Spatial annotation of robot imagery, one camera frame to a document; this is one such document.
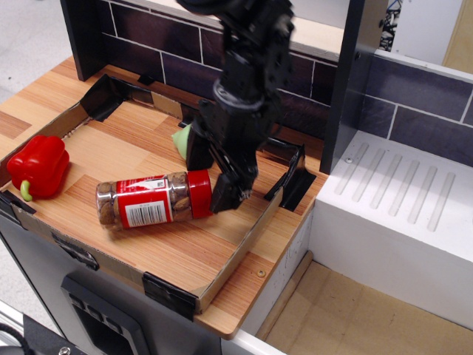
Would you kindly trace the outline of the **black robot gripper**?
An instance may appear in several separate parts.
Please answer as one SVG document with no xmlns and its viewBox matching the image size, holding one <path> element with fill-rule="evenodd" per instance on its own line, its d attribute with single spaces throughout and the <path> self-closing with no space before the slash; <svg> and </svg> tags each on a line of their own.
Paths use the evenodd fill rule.
<svg viewBox="0 0 473 355">
<path fill-rule="evenodd" d="M 253 191 L 259 174 L 256 150 L 271 136 L 282 116 L 279 93 L 257 92 L 254 97 L 233 94 L 215 83 L 215 102 L 199 102 L 200 115 L 191 124 L 186 150 L 188 171 L 210 169 L 216 163 L 217 178 L 210 210 L 238 209 Z"/>
</svg>

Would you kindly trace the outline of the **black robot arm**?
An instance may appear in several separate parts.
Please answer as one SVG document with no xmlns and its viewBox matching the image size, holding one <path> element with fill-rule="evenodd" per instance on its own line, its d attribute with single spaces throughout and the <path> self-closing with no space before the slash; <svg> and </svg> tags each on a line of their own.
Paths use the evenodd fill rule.
<svg viewBox="0 0 473 355">
<path fill-rule="evenodd" d="M 282 118 L 278 89 L 292 72 L 289 1 L 181 1 L 187 11 L 215 16 L 223 26 L 222 72 L 213 101 L 199 102 L 191 123 L 186 164 L 190 171 L 221 170 L 210 211 L 237 209 L 251 196 L 259 173 L 256 151 Z"/>
</svg>

